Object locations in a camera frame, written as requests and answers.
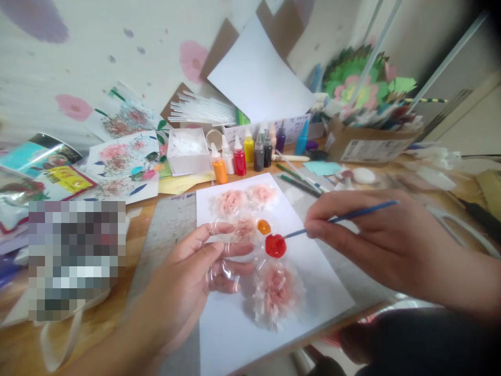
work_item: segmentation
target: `wooden table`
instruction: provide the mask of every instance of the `wooden table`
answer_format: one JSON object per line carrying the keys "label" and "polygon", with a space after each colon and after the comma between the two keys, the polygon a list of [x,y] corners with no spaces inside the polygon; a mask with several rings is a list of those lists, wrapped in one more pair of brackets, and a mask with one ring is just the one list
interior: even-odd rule
{"label": "wooden table", "polygon": [[[408,159],[409,157],[407,156],[401,156],[397,159],[397,161]],[[405,171],[405,169],[401,165],[399,165],[397,161],[388,163],[384,167],[371,167],[371,169],[376,173],[376,175],[382,177],[386,173],[397,174],[399,172]],[[302,167],[302,163],[296,162],[294,164],[298,168]],[[281,172],[281,170],[276,166],[276,163],[274,162],[272,166],[268,169],[265,169],[264,172],[275,174]],[[247,166],[247,175],[245,177],[232,175],[229,177],[229,181],[233,182],[243,178],[249,178],[257,174],[260,173],[255,172],[252,166],[249,165]],[[453,180],[458,184],[457,187],[453,190],[456,195],[467,201],[476,202],[484,208],[487,208],[485,199],[475,179],[457,178]],[[203,189],[209,186],[210,182],[199,184],[188,190],[188,192],[194,192],[197,189]],[[99,306],[86,311],[83,315],[83,322],[80,329],[78,342],[69,362],[72,362],[72,360],[79,357],[89,347],[96,344],[105,336],[110,334],[111,331],[119,324],[127,300],[127,294],[129,292],[129,288],[134,276],[134,271],[136,269],[141,250],[146,239],[150,220],[153,216],[157,200],[165,196],[166,195],[159,195],[158,197],[127,206],[127,211],[135,208],[141,208],[141,213],[139,216],[131,220],[130,228],[127,234],[125,277],[122,278],[118,282],[118,284],[113,287],[107,300],[105,300]],[[476,222],[474,222],[469,217],[469,215],[462,208],[460,208],[458,204],[446,193],[436,192],[426,194],[426,197],[436,206],[439,206],[445,211],[466,221],[480,233],[485,234],[483,229]],[[458,229],[457,232],[461,235],[467,234],[461,229]],[[465,235],[463,236],[463,238],[470,247],[477,250],[481,249],[480,245],[477,244],[477,242],[471,236]],[[8,293],[1,294],[0,309],[2,307],[9,306],[13,301],[15,301],[15,298],[20,296],[22,291],[26,288],[27,283],[28,282],[26,274],[24,274],[22,276],[22,280],[18,280],[15,284],[15,291],[9,291]],[[323,333],[318,333],[317,337],[321,336],[322,334],[327,334],[329,332],[338,330],[339,328],[351,322],[359,320],[360,318],[365,317],[368,314],[372,314],[382,308],[384,305],[385,302],[381,302],[381,304],[372,307],[370,310],[360,312],[359,314],[352,316],[347,320],[344,320],[334,327],[325,330]],[[54,343],[55,350],[56,352],[59,351],[57,352],[59,354],[66,346],[70,325],[71,320],[59,322],[53,326],[53,329],[51,331],[51,338]],[[0,331],[0,374],[31,376],[46,374],[40,350],[40,330],[41,327],[34,327],[33,323],[24,322]],[[311,340],[312,339],[309,338],[308,341],[303,341],[304,343],[297,343],[295,344],[295,346],[306,345]]]}

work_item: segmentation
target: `blue paintbrush handle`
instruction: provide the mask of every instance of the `blue paintbrush handle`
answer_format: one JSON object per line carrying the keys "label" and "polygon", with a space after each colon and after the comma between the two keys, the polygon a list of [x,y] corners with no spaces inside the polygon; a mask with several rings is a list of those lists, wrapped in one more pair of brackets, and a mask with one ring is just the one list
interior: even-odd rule
{"label": "blue paintbrush handle", "polygon": [[[331,220],[329,220],[329,222],[337,223],[337,222],[340,222],[342,220],[352,219],[352,218],[355,218],[355,217],[358,217],[361,215],[365,215],[365,214],[369,214],[369,213],[375,212],[376,210],[383,209],[385,207],[397,205],[397,204],[398,204],[397,200],[387,201],[385,203],[382,203],[382,204],[379,204],[376,206],[371,206],[368,208],[352,211],[351,213],[345,214],[341,217],[331,219]],[[305,232],[306,232],[306,229],[302,229],[302,230],[290,233],[289,235],[285,236],[284,239],[291,238],[291,237],[294,237],[296,235],[301,235],[302,233],[305,233]]]}

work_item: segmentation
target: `gray cutting mat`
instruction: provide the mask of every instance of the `gray cutting mat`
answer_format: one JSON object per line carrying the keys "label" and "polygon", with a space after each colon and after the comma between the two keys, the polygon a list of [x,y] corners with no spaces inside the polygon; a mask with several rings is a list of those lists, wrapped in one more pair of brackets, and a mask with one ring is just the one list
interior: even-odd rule
{"label": "gray cutting mat", "polygon": [[[306,168],[301,172],[317,181],[327,189],[332,189],[332,184],[324,177],[309,172]],[[316,198],[304,194],[279,178],[276,174],[273,178],[288,197],[296,213],[302,221],[306,217],[309,207]],[[162,263],[165,256],[177,244],[196,228],[196,196],[195,193],[185,193],[176,197],[167,197],[158,200],[155,213],[151,220],[145,245],[136,268],[136,273],[127,298],[124,316],[130,309],[131,301],[140,295],[146,288],[152,271]],[[327,258],[329,264],[339,276],[341,282],[355,301],[355,306],[332,321],[326,323],[317,330],[331,326],[347,317],[357,314],[384,300],[391,299],[395,292],[378,284],[363,273],[346,257],[334,251],[328,245],[317,241],[320,249]],[[200,376],[200,343],[199,327],[196,325],[186,343],[163,364],[160,375],[187,375]]]}

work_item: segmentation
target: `blue paint bottle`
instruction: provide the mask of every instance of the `blue paint bottle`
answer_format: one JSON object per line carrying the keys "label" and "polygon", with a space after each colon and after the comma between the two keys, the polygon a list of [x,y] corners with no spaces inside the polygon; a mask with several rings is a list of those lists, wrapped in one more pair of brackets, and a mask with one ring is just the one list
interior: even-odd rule
{"label": "blue paint bottle", "polygon": [[306,143],[308,142],[308,124],[309,120],[306,120],[303,130],[301,131],[301,135],[297,138],[294,155],[303,155],[306,151]]}

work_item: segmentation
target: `red paint bottle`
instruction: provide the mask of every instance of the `red paint bottle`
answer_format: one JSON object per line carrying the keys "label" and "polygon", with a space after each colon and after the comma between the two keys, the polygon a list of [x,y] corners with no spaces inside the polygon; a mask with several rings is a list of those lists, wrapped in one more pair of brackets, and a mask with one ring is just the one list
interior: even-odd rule
{"label": "red paint bottle", "polygon": [[247,165],[245,164],[244,148],[240,143],[238,136],[235,136],[235,146],[233,147],[233,158],[235,160],[235,172],[238,176],[244,176],[247,173]]}

